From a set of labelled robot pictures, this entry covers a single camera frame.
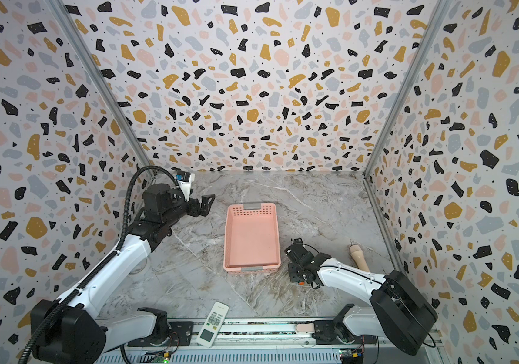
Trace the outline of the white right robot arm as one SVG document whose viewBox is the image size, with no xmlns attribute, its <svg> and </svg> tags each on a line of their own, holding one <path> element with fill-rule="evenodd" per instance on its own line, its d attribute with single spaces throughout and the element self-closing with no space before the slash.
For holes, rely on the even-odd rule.
<svg viewBox="0 0 519 364">
<path fill-rule="evenodd" d="M 355 345 L 363 357 L 366 339 L 387 338 L 397 349 L 414 356 L 427 340 L 438 315 L 409 278 L 394 270 L 387 275 L 351 267 L 296 238 L 286 249 L 279 245 L 273 203 L 231 205 L 226 215 L 223 268 L 230 273 L 272 271 L 281 255 L 289 259 L 290 282 L 312 289 L 335 288 L 366 301 L 373 315 L 365 317 L 353 303 L 332 319 L 297 325 L 317 345 Z"/>
</svg>

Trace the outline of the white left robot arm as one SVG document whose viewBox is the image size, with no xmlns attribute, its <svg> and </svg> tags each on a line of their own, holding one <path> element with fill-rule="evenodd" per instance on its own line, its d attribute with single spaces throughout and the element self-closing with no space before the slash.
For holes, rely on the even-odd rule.
<svg viewBox="0 0 519 364">
<path fill-rule="evenodd" d="M 185 216 L 207 216 L 215 195 L 185 198 L 180 187 L 154 184 L 143 193 L 144 207 L 129 232 L 80 282 L 55 300 L 41 300 L 31 311 L 32 337 L 19 359 L 48 363 L 94 363 L 111 350 L 138 339 L 157 344 L 171 336 L 167 314 L 143 307 L 123 318 L 99 322 L 107 299 L 141 262 L 172 235 Z"/>
</svg>

